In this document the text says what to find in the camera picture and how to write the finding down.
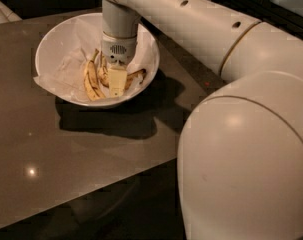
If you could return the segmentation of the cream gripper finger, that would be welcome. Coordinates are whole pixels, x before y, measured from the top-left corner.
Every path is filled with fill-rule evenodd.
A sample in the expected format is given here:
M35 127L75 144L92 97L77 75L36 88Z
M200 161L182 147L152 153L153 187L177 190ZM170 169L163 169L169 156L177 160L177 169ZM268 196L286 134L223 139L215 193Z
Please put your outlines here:
M120 64L112 64L108 68L109 94L111 97L121 97L124 94L127 81L127 67Z

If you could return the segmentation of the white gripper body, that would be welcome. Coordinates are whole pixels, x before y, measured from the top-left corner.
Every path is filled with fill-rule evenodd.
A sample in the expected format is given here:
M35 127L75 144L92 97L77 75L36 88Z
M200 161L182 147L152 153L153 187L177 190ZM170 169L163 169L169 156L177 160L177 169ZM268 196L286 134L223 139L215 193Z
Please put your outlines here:
M137 46L137 37L115 38L102 34L102 53L108 63L128 65L134 58Z

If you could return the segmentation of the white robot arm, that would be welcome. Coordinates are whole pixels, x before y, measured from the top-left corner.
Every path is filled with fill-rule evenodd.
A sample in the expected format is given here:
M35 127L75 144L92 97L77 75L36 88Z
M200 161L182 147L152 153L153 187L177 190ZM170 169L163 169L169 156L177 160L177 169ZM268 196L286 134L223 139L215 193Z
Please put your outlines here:
M188 240L303 240L303 41L208 0L127 6L226 81L182 130Z

